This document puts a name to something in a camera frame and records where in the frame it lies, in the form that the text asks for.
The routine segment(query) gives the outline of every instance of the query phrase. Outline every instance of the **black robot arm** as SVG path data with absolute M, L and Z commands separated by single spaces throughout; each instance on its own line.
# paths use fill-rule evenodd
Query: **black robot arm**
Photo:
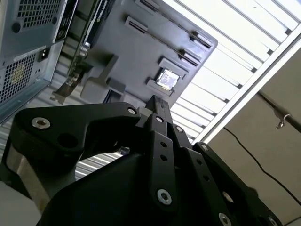
M 78 161 L 130 153 L 76 181 Z M 39 226 L 281 226 L 206 144 L 192 146 L 168 103 L 32 108 L 14 119 L 1 179 L 30 197 Z

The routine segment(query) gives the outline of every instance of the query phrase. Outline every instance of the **black cable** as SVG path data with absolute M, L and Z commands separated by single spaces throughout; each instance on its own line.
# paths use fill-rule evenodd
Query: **black cable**
M 283 225 L 283 226 L 288 226 L 288 225 L 290 225 L 291 223 L 293 223 L 293 222 L 295 222 L 295 221 L 297 221 L 297 220 L 299 220 L 299 219 L 301 219 L 301 216 L 298 217 L 298 218 L 296 218 L 296 219 L 294 219 L 294 220 L 291 220 L 290 222 L 286 223 L 286 224 Z
M 248 149 L 246 149 L 246 147 L 240 142 L 240 140 L 238 139 L 238 137 L 232 133 L 230 130 L 228 130 L 226 127 L 224 127 L 224 129 L 230 133 L 239 143 L 239 145 L 254 159 L 254 161 L 257 163 L 257 165 L 259 166 L 259 168 L 262 170 L 262 172 L 264 172 L 266 175 L 268 175 L 270 178 L 272 178 L 274 181 L 276 181 L 284 190 L 286 190 L 287 193 L 290 194 L 290 196 L 301 206 L 301 202 L 296 198 L 296 196 L 294 196 L 294 194 L 288 190 L 279 180 L 277 180 L 276 178 L 274 178 L 272 175 L 270 175 L 267 171 L 264 170 L 264 168 L 261 166 L 261 164 L 258 162 L 258 160 L 248 151 Z

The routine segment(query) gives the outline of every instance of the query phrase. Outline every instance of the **computer case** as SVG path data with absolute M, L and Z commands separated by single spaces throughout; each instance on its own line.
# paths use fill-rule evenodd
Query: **computer case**
M 0 1 L 0 124 L 51 82 L 76 5 Z

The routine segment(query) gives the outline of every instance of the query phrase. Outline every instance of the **screw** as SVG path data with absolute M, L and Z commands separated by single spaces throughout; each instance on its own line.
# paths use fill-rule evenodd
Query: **screw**
M 230 219 L 223 213 L 218 215 L 223 226 L 232 226 Z
M 163 122 L 163 119 L 161 119 L 159 116 L 157 116 L 156 119 L 157 119 L 159 122 Z
M 276 223 L 276 221 L 273 218 L 269 217 L 269 220 L 273 226 L 278 226 L 278 224 Z
M 128 108 L 127 109 L 128 112 L 130 112 L 131 114 L 137 114 L 136 111 L 133 108 Z
M 201 147 L 204 149 L 204 151 L 208 151 L 208 148 L 205 145 L 201 145 Z
M 164 189 L 158 190 L 157 197 L 160 203 L 162 203 L 163 205 L 169 206 L 172 202 L 170 194 Z
M 176 128 L 176 129 L 177 129 L 177 131 L 179 131 L 180 133 L 183 133 L 183 129 L 182 129 L 181 127 L 179 127 L 179 126 L 176 126 L 175 128 Z
M 32 120 L 32 126 L 37 129 L 48 129 L 50 125 L 50 122 L 45 118 L 38 117 Z

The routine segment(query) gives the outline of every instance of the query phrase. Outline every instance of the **ventilation grille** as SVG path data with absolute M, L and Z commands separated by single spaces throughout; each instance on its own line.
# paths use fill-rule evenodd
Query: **ventilation grille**
M 6 67 L 3 89 L 0 91 L 0 104 L 22 91 L 28 84 L 35 54 Z
M 57 14 L 61 0 L 20 0 L 18 17 L 23 28 L 48 24 Z

